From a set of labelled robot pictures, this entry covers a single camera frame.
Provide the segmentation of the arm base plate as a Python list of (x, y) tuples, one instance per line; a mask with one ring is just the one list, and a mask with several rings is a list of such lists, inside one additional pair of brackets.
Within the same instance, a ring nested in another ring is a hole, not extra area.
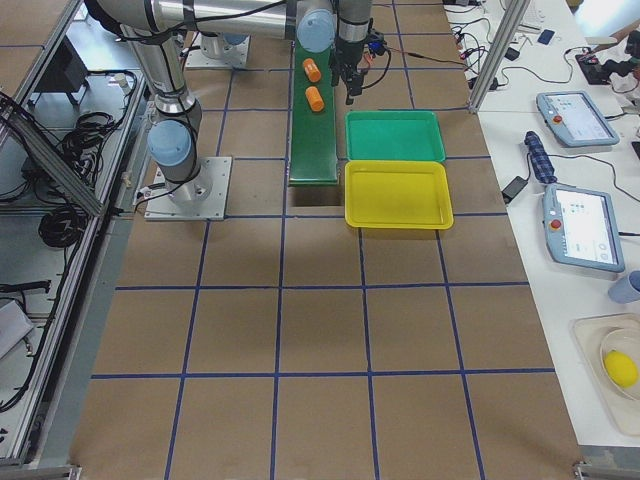
[(149, 195), (144, 204), (147, 221), (221, 221), (226, 213), (231, 157), (199, 158), (201, 167), (195, 179), (177, 188), (165, 182), (157, 167), (154, 182), (160, 187)]
[(194, 39), (186, 55), (187, 69), (246, 68), (250, 37), (239, 34), (202, 34)]

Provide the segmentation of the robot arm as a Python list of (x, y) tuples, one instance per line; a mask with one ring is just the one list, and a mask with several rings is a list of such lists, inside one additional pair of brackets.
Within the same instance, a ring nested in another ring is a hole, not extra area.
[(371, 28), (370, 1), (189, 1), (184, 20), (202, 32), (295, 40), (311, 53), (330, 52), (331, 85), (343, 83), (351, 105), (365, 89), (359, 66)]
[(87, 1), (89, 14), (133, 49), (158, 112), (148, 148), (174, 201), (201, 201), (212, 182), (197, 154), (201, 106), (190, 92), (174, 34), (292, 39), (295, 1)]

